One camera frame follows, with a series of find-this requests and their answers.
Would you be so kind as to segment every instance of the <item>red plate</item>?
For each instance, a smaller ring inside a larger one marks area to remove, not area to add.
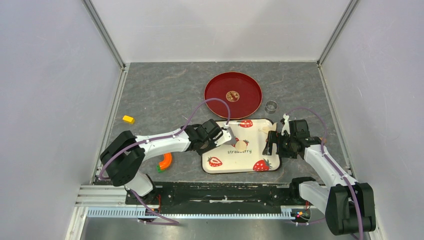
[[[224,100],[231,111],[231,119],[242,119],[253,114],[261,105],[262,90],[250,76],[240,72],[225,72],[212,78],[204,89],[204,99]],[[227,108],[222,102],[206,103],[216,115],[227,118]]]

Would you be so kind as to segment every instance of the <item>strawberry print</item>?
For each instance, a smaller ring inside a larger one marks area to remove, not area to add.
[[[211,167],[219,167],[223,164],[223,162],[221,160],[219,160],[218,158],[211,156],[207,159],[207,161],[209,162],[209,165]]]
[[[236,137],[235,138],[235,143],[237,144],[238,141],[239,141],[239,139]]]
[[[242,128],[250,128],[253,126],[252,120],[239,120],[237,122],[239,123],[238,125]]]
[[[253,171],[255,172],[266,172],[272,168],[273,167],[271,167],[270,161],[265,159],[259,160],[253,165]]]

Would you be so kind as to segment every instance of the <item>white wall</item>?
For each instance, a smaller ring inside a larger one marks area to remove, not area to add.
[[[424,1],[360,1],[323,74],[388,240],[422,239]]]
[[[64,239],[119,68],[80,0],[0,3],[0,239]]]
[[[317,60],[349,0],[92,0],[125,62]]]

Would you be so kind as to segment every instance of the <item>strawberry cutting board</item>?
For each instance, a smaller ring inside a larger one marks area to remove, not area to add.
[[[225,121],[217,124],[224,126]],[[202,168],[208,174],[275,171],[280,167],[277,154],[263,156],[268,131],[276,125],[268,119],[244,119],[229,122],[237,143],[223,144],[201,156]]]

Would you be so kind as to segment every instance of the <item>orange curved object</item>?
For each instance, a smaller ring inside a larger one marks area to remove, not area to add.
[[[159,164],[157,165],[157,171],[160,173],[162,171],[164,171],[165,169],[169,168],[169,166],[171,166],[172,163],[172,155],[170,152],[165,153],[163,155],[163,161],[159,162]]]

